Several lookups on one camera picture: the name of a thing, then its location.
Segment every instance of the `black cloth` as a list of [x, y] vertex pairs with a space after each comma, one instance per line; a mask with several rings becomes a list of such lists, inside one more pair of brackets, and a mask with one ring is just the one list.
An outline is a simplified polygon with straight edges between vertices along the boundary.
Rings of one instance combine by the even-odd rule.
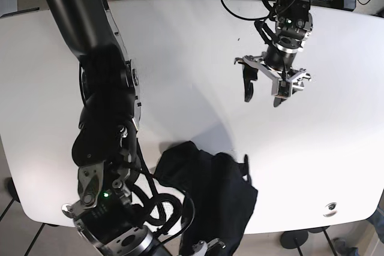
[[[233, 255], [257, 199], [257, 190], [243, 179], [247, 170], [247, 164], [238, 164], [230, 155], [219, 153], [213, 156], [198, 150], [191, 141], [163, 153], [155, 176], [184, 188], [196, 209], [191, 227], [182, 235], [180, 255], [191, 255], [192, 246], [198, 241], [208, 243], [215, 238], [220, 238], [226, 247], [216, 247], [207, 256]], [[189, 201], [184, 200], [182, 225], [188, 224], [190, 212]]]

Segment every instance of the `robotic arm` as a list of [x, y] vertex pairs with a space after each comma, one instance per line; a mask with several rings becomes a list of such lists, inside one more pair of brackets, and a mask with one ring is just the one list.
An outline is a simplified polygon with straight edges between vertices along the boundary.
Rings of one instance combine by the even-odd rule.
[[[273, 82], [272, 94], [279, 102], [303, 90], [304, 70], [294, 70], [292, 62], [312, 30], [309, 0], [279, 0], [269, 8], [268, 18], [276, 22], [276, 33], [265, 23], [255, 27], [268, 45], [260, 57], [245, 56], [243, 64], [245, 100], [253, 94], [252, 80], [260, 70]], [[103, 255], [170, 256], [164, 243], [185, 231], [194, 215], [176, 235], [160, 242], [181, 217], [182, 205], [170, 194], [159, 194], [148, 171], [136, 134], [140, 121], [140, 91], [137, 70], [129, 60], [106, 0], [47, 0], [58, 28], [70, 50], [79, 60], [79, 83], [83, 110], [79, 136], [72, 157], [78, 166], [80, 200], [63, 206], [79, 233]], [[135, 182], [144, 174], [152, 192], [149, 198]], [[194, 205], [188, 194], [179, 189]], [[136, 194], [142, 205], [132, 202]], [[162, 203], [173, 206], [167, 219]], [[151, 216], [157, 208], [159, 217]], [[151, 232], [145, 222], [161, 227]], [[195, 256], [204, 256], [218, 239], [200, 241]]]
[[[72, 148], [73, 161], [79, 168], [80, 200], [64, 205], [63, 212], [103, 255], [170, 256], [157, 237], [176, 224], [182, 205], [175, 196], [156, 191], [143, 160], [136, 138], [141, 109], [139, 79], [107, 1], [47, 3], [65, 42], [80, 62], [84, 106], [79, 136]], [[139, 173], [147, 178], [152, 198], [134, 184]], [[132, 203], [132, 193], [143, 205]], [[169, 219], [163, 202], [173, 206]], [[151, 216], [155, 207], [158, 218]], [[152, 233], [145, 222], [161, 228]], [[203, 242], [196, 249], [204, 247], [210, 248]]]
[[[254, 25], [268, 49], [261, 56], [244, 56], [236, 58], [236, 62], [243, 65], [245, 102], [252, 99], [252, 81], [257, 80], [257, 73], [261, 71], [272, 80], [274, 107], [278, 107], [297, 91], [304, 90], [304, 80], [311, 81], [305, 69], [296, 70], [292, 67], [296, 54], [302, 51], [312, 32], [312, 16], [309, 13], [311, 2], [277, 0], [273, 7], [268, 0], [263, 0], [263, 3], [269, 14], [256, 20]], [[276, 23], [275, 32], [265, 23], [267, 19]]]

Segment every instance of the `screw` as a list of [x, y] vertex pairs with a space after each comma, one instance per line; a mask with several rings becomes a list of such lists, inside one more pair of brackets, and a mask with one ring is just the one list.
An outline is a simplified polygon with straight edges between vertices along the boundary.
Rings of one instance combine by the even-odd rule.
[[112, 187], [114, 187], [115, 189], [120, 189], [122, 187], [121, 181], [120, 180], [113, 181]]
[[135, 86], [139, 85], [139, 79], [137, 78], [136, 69], [132, 69], [132, 79]]
[[304, 27], [304, 21], [302, 19], [299, 19], [298, 21], [296, 21], [296, 25], [298, 26], [298, 28], [303, 28]]
[[86, 194], [83, 201], [85, 204], [91, 204], [94, 202], [94, 196], [92, 194]]

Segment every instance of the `gray floor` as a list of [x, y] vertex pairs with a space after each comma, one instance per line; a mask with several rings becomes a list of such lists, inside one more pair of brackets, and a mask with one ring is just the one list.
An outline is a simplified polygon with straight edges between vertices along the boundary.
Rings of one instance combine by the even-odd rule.
[[[34, 7], [47, 9], [45, 0], [18, 0], [19, 10]], [[384, 8], [384, 0], [372, 0], [368, 5], [358, 5], [355, 12], [374, 14], [382, 8]], [[6, 177], [10, 177], [10, 172], [0, 142], [0, 179], [2, 180]], [[0, 212], [5, 209], [9, 201], [10, 197], [7, 195], [3, 185], [0, 185]], [[31, 221], [25, 216], [19, 203], [14, 203], [0, 224], [0, 255], [23, 255], [39, 226], [40, 223]], [[372, 233], [372, 228], [366, 221], [335, 225], [329, 228], [329, 235], [332, 238], [346, 237], [350, 245], [358, 245], [362, 252], [364, 252], [368, 246], [369, 238], [367, 236]], [[296, 256], [298, 254], [297, 251], [283, 250], [279, 246], [278, 239], [280, 234], [281, 233], [246, 235], [244, 236], [236, 255]], [[177, 255], [177, 240], [170, 243], [168, 247], [173, 255]], [[322, 234], [310, 235], [308, 242], [303, 246], [302, 250], [304, 255], [331, 255], [331, 251]], [[98, 254], [91, 245], [80, 238], [75, 229], [67, 227], [45, 227], [30, 253], [30, 256], [38, 255], [87, 256]]]

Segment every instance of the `white table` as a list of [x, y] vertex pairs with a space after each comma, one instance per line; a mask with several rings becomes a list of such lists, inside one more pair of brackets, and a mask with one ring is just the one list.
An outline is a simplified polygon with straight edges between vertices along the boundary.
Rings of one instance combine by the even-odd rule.
[[[228, 5], [245, 17], [266, 14], [257, 1]], [[266, 46], [253, 23], [218, 0], [110, 7], [139, 70], [139, 139], [149, 168], [176, 141], [210, 153], [236, 149], [238, 159], [249, 154], [259, 197], [246, 233], [374, 212], [384, 187], [383, 19], [313, 7], [314, 31], [294, 66], [314, 81], [275, 109], [263, 74], [244, 102], [242, 68], [233, 60]], [[23, 209], [35, 221], [72, 226], [61, 206], [78, 199], [71, 159], [82, 109], [77, 69], [49, 11], [0, 20], [0, 133]], [[325, 218], [332, 202], [338, 213]]]

